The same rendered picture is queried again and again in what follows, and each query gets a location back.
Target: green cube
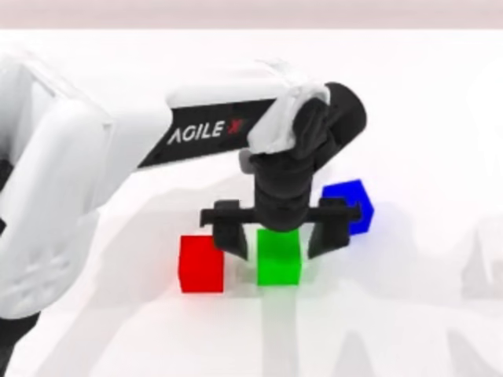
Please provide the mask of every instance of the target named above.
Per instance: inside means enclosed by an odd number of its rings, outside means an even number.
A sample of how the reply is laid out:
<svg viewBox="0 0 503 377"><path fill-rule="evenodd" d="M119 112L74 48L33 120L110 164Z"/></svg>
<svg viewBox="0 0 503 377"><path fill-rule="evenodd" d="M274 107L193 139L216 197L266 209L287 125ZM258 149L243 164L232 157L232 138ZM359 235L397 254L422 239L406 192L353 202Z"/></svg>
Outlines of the green cube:
<svg viewBox="0 0 503 377"><path fill-rule="evenodd" d="M257 232L257 284L299 285L302 270L299 230Z"/></svg>

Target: block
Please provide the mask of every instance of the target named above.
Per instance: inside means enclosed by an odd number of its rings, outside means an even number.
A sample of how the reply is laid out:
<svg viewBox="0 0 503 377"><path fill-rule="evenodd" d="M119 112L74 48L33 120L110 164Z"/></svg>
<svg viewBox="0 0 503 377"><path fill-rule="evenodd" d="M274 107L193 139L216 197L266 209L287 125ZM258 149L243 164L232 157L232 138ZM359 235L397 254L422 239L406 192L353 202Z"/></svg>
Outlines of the block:
<svg viewBox="0 0 503 377"><path fill-rule="evenodd" d="M353 236L369 231L374 215L374 207L361 180L326 185L323 188L321 197L345 199L348 206L359 203L362 209L362 219L350 223L350 234Z"/></svg>
<svg viewBox="0 0 503 377"><path fill-rule="evenodd" d="M257 284L298 285L302 271L299 230L257 232Z"/></svg>
<svg viewBox="0 0 503 377"><path fill-rule="evenodd" d="M183 293L223 293L224 253L212 236L182 236L178 280Z"/></svg>

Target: logo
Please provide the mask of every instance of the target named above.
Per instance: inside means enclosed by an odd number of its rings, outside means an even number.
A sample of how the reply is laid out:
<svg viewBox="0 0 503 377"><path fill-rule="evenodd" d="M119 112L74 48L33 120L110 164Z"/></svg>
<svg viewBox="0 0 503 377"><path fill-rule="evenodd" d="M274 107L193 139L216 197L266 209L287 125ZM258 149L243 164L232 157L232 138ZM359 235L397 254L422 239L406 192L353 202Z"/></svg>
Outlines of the logo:
<svg viewBox="0 0 503 377"><path fill-rule="evenodd" d="M222 136L225 130L228 135L238 134L243 126L243 119L231 119L228 126L226 121L219 120L215 123L201 123L199 126L190 125L186 128L177 128L167 141L168 145L186 143L195 140L214 139Z"/></svg>

